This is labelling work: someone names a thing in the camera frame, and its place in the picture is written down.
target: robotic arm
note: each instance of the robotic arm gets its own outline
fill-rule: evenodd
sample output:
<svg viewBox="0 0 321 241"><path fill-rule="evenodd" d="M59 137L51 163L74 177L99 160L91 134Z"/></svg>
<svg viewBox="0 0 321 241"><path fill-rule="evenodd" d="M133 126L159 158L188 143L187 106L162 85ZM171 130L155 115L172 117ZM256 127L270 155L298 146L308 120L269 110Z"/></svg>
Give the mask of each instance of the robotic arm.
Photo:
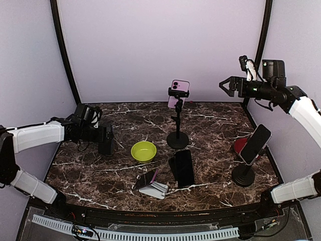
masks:
<svg viewBox="0 0 321 241"><path fill-rule="evenodd" d="M102 111L78 104L68 118L53 117L49 122L20 128L0 126L0 183L13 186L47 204L63 205L66 197L55 188L20 168L15 154L32 147L80 140L98 143L98 153L110 156L113 150L112 126L98 126Z"/></svg>
<svg viewBox="0 0 321 241"><path fill-rule="evenodd" d="M239 58L241 68L247 72L247 78L231 76L222 81L219 86L230 97L234 97L234 92L238 91L239 97L255 98L257 100L269 100L271 105L280 106L285 113L290 114L296 119L312 136L318 146L321 148L321 112L315 102L297 86L286 86L285 67L282 60L263 60L262 76L256 73L256 70L250 69L246 56ZM261 195L261 208L258 213L264 216L267 206L280 204L295 199L314 198L321 196L321 171L317 171L309 176L272 187L264 191Z"/></svg>

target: marble table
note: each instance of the marble table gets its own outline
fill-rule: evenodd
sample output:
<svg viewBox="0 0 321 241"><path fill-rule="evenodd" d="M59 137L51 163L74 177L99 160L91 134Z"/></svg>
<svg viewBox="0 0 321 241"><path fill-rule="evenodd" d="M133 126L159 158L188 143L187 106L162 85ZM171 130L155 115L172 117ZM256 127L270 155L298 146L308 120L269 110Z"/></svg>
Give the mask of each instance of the marble table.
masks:
<svg viewBox="0 0 321 241"><path fill-rule="evenodd" d="M277 184L272 165L263 156L253 169L254 184L242 188L233 183L231 173L241 163L233 150L237 138L253 132L239 103L186 103L181 129L190 137L195 185L176 188L168 165L174 150L166 137L175 131L167 103L97 104L103 110L102 123L114 126L118 150L112 157L98 154L98 145L78 151L72 142L63 143L49 170L46 182L60 191L68 203L125 211L196 211L258 202L263 190ZM138 141L150 141L157 155L149 164L139 164L131 154ZM131 188L136 176L158 168L157 182L169 186L164 200Z"/></svg>

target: perforated metal strip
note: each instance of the perforated metal strip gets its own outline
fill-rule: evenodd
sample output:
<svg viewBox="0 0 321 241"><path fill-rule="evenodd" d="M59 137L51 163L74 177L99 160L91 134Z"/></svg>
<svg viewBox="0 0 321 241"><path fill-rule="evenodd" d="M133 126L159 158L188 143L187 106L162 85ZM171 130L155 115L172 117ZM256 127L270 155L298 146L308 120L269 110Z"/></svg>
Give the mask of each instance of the perforated metal strip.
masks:
<svg viewBox="0 0 321 241"><path fill-rule="evenodd" d="M33 223L50 228L52 230L72 235L72 224L53 220L47 217L34 214ZM238 228L229 228L217 231L180 233L180 234L145 234L145 233L124 233L113 232L95 228L100 236L100 240L119 240L119 241L211 241L224 240L227 238L238 237ZM91 240L98 240L97 235Z"/></svg>

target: white wall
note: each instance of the white wall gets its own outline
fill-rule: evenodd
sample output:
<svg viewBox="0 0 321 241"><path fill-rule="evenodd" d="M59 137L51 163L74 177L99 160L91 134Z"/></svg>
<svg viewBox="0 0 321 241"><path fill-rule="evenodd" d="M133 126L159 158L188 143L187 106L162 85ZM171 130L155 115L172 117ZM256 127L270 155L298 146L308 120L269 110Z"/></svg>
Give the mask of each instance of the white wall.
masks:
<svg viewBox="0 0 321 241"><path fill-rule="evenodd" d="M0 1L0 124L40 123L74 111L47 0ZM44 179L57 144L19 153L17 163ZM0 239L16 240L28 199L0 190Z"/></svg>
<svg viewBox="0 0 321 241"><path fill-rule="evenodd" d="M265 1L59 1L82 102L167 101L173 79L190 100L231 99L218 83L255 57Z"/></svg>
<svg viewBox="0 0 321 241"><path fill-rule="evenodd" d="M263 58L285 61L287 85L297 85L321 106L321 2L273 2ZM311 174L321 168L321 150L291 116L279 107L270 112L250 102L257 124L272 130L269 147L285 181ZM321 198L302 202L314 240L321 240Z"/></svg>

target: green bowl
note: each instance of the green bowl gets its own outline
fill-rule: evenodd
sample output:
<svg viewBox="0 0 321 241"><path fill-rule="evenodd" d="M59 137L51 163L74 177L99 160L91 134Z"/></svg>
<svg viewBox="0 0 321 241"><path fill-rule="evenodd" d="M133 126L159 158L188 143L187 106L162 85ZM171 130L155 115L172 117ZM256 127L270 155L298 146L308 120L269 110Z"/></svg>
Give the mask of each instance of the green bowl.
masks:
<svg viewBox="0 0 321 241"><path fill-rule="evenodd" d="M132 157L142 164L151 162L156 152L156 146L151 142L137 142L131 148Z"/></svg>

